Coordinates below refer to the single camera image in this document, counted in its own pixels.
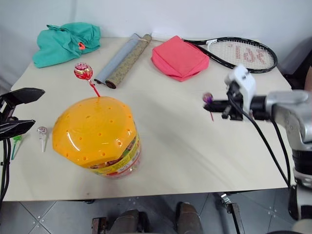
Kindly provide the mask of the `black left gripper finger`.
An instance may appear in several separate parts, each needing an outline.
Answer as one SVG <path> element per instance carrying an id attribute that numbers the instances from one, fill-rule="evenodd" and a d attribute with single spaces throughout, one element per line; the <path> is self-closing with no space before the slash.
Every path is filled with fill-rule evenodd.
<path id="1" fill-rule="evenodd" d="M 7 104 L 27 104 L 37 101 L 45 94 L 43 89 L 38 88 L 21 88 L 5 94 Z"/>
<path id="2" fill-rule="evenodd" d="M 36 123 L 35 120 L 10 120 L 0 124 L 0 140 L 13 138 L 27 133 Z"/>

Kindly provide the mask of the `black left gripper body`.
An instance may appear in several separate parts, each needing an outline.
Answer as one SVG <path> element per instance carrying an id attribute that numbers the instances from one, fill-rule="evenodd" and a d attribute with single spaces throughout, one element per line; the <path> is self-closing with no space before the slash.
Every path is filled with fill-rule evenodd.
<path id="1" fill-rule="evenodd" d="M 14 93 L 6 93 L 0 96 L 0 108 L 4 107 L 0 111 L 0 121 L 5 122 L 12 115 L 17 106 L 18 99 Z"/>

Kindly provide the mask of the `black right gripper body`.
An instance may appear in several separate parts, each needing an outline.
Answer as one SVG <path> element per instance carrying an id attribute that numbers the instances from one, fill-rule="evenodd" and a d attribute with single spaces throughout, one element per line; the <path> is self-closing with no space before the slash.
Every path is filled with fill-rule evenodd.
<path id="1" fill-rule="evenodd" d="M 228 104 L 226 105 L 225 110 L 222 112 L 221 117 L 223 119 L 230 120 L 243 120 L 243 96 L 239 90 L 239 85 L 236 81 L 232 81 L 227 90 Z"/>

